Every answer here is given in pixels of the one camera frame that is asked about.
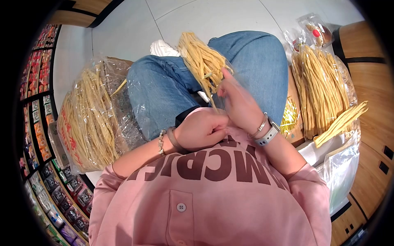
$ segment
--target blue jeans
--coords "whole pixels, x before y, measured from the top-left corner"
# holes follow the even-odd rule
[[[280,41],[261,31],[238,31],[212,38],[209,47],[231,63],[262,111],[280,125],[287,98],[288,65]],[[198,103],[190,95],[201,86],[181,57],[147,55],[127,75],[133,112],[147,139],[175,125],[175,117]]]

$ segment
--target bracelet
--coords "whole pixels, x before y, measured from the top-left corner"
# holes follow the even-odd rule
[[[259,133],[259,132],[261,132],[261,130],[263,130],[263,128],[264,128],[264,126],[266,125],[266,122],[267,122],[267,119],[268,119],[268,114],[267,114],[267,112],[264,112],[264,116],[266,117],[265,119],[264,119],[264,121],[263,121],[263,123],[261,124],[261,126],[257,129],[257,131],[253,134],[253,135],[249,135],[249,138],[254,138],[255,136],[257,136],[257,134]]]
[[[175,147],[175,149],[177,150],[177,152],[178,152],[179,154],[182,154],[182,155],[189,154],[190,152],[189,152],[187,149],[183,148],[183,147],[178,143],[178,141],[177,141],[177,139],[175,138],[174,133],[173,133],[173,130],[174,130],[174,129],[176,129],[176,128],[175,128],[175,127],[172,127],[172,126],[170,126],[170,127],[168,128],[168,130],[167,130],[168,139],[170,140],[171,144]]]
[[[163,129],[160,132],[160,135],[159,135],[159,143],[158,143],[159,154],[162,155],[162,156],[165,156],[165,153],[164,153],[164,150],[163,150],[163,138],[164,138],[164,134],[166,134],[166,133],[167,133],[166,130]]]

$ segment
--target gray watch band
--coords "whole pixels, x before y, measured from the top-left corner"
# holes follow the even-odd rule
[[[270,123],[271,128],[269,129],[267,134],[265,134],[262,138],[255,140],[255,143],[257,143],[260,146],[267,145],[280,131],[279,126],[269,116],[268,116],[268,122]]]

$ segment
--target sweatshirt button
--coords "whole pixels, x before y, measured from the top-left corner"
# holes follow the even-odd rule
[[[178,241],[177,241],[177,245],[186,246],[186,243],[185,243],[185,241],[183,241],[183,240],[178,240]]]
[[[185,211],[185,210],[186,210],[186,205],[185,205],[184,203],[179,203],[179,204],[177,205],[177,210],[178,210],[179,212]]]

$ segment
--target person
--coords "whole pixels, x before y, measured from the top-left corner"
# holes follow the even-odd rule
[[[246,88],[222,69],[225,114],[198,107],[190,93],[201,87],[181,57],[149,55],[131,66],[130,102],[151,141],[103,171],[90,245],[329,245],[326,183],[280,132],[259,142],[284,112],[288,65],[281,43],[240,31],[208,46],[227,58]]]

